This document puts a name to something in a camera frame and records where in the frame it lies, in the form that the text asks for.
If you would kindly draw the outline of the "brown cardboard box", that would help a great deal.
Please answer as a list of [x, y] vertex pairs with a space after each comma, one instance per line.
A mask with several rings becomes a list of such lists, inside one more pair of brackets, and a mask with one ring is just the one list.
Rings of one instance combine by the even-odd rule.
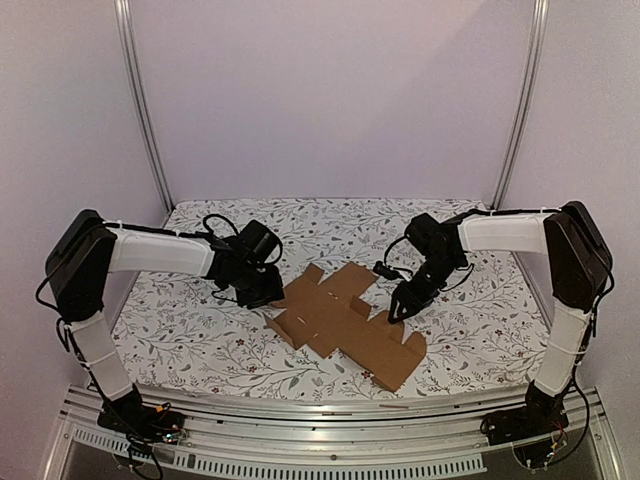
[[276, 307], [280, 313], [266, 325], [296, 350], [307, 346], [323, 359], [341, 351], [378, 386], [395, 392], [423, 361], [427, 342], [419, 332], [405, 336], [402, 324], [388, 322], [387, 311], [371, 314], [361, 296], [376, 280], [354, 262], [329, 276], [311, 263], [285, 286], [286, 307]]

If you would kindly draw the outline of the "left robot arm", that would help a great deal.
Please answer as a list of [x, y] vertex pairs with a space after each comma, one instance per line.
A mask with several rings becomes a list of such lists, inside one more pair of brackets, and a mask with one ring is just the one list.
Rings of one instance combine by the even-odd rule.
[[131, 397], [136, 389], [106, 318], [105, 296], [112, 277], [141, 273], [177, 274], [232, 290], [234, 303], [253, 310], [284, 297], [278, 262], [281, 239], [252, 220], [218, 236], [207, 220], [188, 232], [122, 221], [97, 211], [79, 212], [45, 260], [34, 297], [57, 316], [56, 334], [74, 355], [101, 396], [113, 401], [111, 419], [128, 434], [148, 426], [148, 412]]

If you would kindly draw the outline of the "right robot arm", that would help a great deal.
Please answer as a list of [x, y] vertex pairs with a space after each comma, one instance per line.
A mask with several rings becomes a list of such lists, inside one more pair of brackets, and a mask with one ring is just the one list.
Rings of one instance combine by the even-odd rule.
[[471, 209], [443, 221], [425, 213], [410, 221], [403, 238], [423, 262], [394, 289], [388, 314], [391, 324], [430, 306], [445, 291], [453, 272], [468, 268], [471, 253], [545, 256], [554, 317], [530, 389], [547, 398], [565, 392], [595, 333], [599, 304], [615, 286], [611, 251], [583, 202], [573, 200], [559, 208]]

